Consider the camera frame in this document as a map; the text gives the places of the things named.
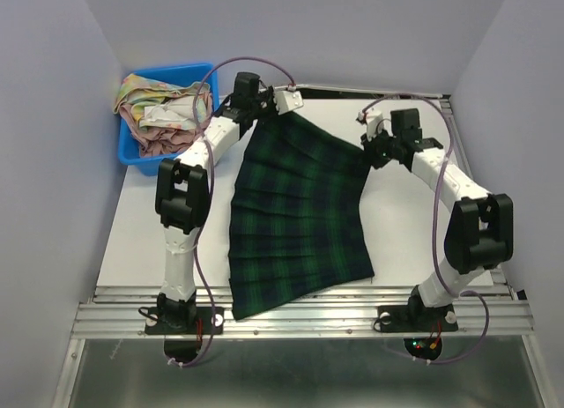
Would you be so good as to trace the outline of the green plaid skirt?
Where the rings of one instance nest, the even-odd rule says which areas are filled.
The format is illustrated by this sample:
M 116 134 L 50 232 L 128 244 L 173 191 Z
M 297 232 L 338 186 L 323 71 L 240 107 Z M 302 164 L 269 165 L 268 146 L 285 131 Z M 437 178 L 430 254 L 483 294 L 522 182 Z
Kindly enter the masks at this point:
M 230 205 L 235 320 L 374 276 L 360 220 L 370 170 L 358 146 L 298 114 L 257 124 Z

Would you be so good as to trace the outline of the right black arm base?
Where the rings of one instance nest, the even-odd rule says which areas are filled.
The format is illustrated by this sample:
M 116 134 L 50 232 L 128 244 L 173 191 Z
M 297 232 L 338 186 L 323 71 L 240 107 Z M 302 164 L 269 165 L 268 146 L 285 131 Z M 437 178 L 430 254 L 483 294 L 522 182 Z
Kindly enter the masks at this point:
M 454 308 L 422 308 L 416 310 L 406 305 L 384 305 L 377 309 L 373 329 L 380 333 L 400 333 L 419 336 L 431 332 L 458 331 Z

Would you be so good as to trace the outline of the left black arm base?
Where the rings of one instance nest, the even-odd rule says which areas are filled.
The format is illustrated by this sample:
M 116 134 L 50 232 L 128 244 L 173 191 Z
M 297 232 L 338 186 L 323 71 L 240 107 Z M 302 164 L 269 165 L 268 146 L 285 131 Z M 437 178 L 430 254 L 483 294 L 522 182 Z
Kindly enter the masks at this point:
M 225 310 L 216 307 L 197 307 L 196 315 L 190 319 L 168 318 L 156 307 L 141 307 L 138 313 L 145 319 L 145 334 L 149 336 L 220 335 L 223 333 Z

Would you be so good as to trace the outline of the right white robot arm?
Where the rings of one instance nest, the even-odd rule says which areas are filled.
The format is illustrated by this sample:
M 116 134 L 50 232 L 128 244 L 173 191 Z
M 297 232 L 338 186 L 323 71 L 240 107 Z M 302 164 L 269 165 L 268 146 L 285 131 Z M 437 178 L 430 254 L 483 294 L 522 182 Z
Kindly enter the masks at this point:
M 394 110 L 391 129 L 372 108 L 359 112 L 361 138 L 372 167 L 395 160 L 434 192 L 434 207 L 449 211 L 443 256 L 434 255 L 434 271 L 415 286 L 404 305 L 379 308 L 375 330 L 381 333 L 455 331 L 453 303 L 483 272 L 513 255 L 514 209 L 511 198 L 479 186 L 449 158 L 436 139 L 425 138 L 415 108 Z

